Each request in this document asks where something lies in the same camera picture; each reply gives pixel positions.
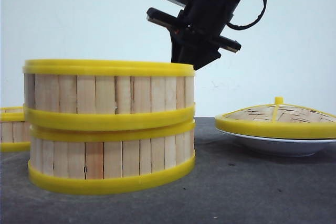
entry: bamboo steamer lid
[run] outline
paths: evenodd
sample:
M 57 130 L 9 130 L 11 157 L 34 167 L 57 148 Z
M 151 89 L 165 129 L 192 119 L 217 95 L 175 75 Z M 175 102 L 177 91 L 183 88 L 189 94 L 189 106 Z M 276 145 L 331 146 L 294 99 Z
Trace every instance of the bamboo steamer lid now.
M 272 138 L 336 138 L 336 116 L 315 109 L 284 104 L 252 106 L 215 117 L 216 127 L 225 132 Z

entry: white plate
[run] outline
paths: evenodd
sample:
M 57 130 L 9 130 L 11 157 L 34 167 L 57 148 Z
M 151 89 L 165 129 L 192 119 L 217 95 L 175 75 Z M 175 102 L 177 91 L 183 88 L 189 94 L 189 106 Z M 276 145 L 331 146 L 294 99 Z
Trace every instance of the white plate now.
M 218 129 L 220 132 L 234 136 L 241 145 L 260 153 L 286 156 L 303 157 L 323 150 L 329 143 L 336 139 L 282 139 L 258 136 L 240 135 Z

